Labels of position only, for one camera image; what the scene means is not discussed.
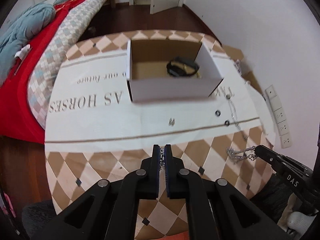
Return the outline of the white gloved hand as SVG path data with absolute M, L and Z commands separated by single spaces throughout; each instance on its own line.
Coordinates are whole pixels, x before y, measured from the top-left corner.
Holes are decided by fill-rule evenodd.
M 306 233 L 316 216 L 307 216 L 301 212 L 293 212 L 287 219 L 287 226 L 300 235 Z

